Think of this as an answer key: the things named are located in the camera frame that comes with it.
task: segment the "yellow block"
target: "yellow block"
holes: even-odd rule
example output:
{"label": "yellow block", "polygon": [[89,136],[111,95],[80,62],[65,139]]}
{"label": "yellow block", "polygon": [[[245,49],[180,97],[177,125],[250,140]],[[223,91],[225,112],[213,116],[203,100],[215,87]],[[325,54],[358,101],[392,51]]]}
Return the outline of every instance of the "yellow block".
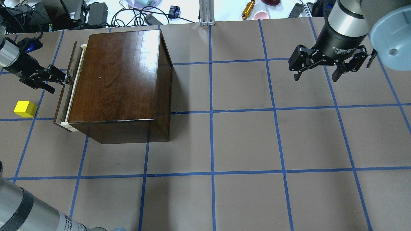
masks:
{"label": "yellow block", "polygon": [[18,101],[14,108],[14,113],[25,118],[34,118],[37,105],[30,101]]}

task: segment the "wooden box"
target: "wooden box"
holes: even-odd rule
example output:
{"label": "wooden box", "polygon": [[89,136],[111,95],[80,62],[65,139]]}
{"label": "wooden box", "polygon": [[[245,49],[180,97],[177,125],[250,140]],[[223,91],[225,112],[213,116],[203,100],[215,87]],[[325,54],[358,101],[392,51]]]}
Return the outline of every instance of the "wooden box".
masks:
{"label": "wooden box", "polygon": [[171,75],[160,30],[91,35],[67,122],[102,144],[169,141]]}

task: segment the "light blue joint cap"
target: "light blue joint cap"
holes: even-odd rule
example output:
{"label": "light blue joint cap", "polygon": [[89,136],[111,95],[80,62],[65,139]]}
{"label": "light blue joint cap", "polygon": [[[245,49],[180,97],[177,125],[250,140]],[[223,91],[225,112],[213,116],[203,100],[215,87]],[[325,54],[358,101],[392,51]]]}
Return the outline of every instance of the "light blue joint cap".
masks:
{"label": "light blue joint cap", "polygon": [[371,44],[383,64],[398,71],[411,70],[411,5],[378,20],[370,32]]}

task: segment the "black rubber band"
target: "black rubber band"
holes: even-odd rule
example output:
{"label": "black rubber band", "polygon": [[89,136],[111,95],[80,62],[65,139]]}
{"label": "black rubber band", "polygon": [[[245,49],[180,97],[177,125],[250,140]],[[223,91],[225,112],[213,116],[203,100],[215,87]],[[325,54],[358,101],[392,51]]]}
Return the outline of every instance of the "black rubber band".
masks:
{"label": "black rubber band", "polygon": [[0,228],[0,231],[17,231],[26,221],[33,208],[33,204],[33,195],[23,189],[23,199],[21,200],[20,205],[13,216]]}
{"label": "black rubber band", "polygon": [[346,13],[347,15],[349,15],[349,16],[351,16],[351,17],[354,17],[354,18],[364,19],[364,16],[363,16],[363,15],[353,13],[353,12],[351,12],[350,10],[348,10],[347,8],[345,8],[345,6],[343,6],[343,5],[339,2],[339,0],[337,0],[337,4],[338,4],[339,8],[340,8],[344,13]]}

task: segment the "yellow screwdriver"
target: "yellow screwdriver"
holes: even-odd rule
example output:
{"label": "yellow screwdriver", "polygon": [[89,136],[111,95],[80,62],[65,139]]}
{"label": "yellow screwdriver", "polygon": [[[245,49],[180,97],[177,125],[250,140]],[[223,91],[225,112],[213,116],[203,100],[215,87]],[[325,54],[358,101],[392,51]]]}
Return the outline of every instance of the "yellow screwdriver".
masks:
{"label": "yellow screwdriver", "polygon": [[254,3],[255,3],[255,0],[251,0],[251,2],[247,3],[247,5],[245,6],[245,9],[244,9],[244,11],[242,12],[242,15],[241,15],[241,18],[243,20],[247,19],[248,16],[250,16],[250,13],[254,8]]}

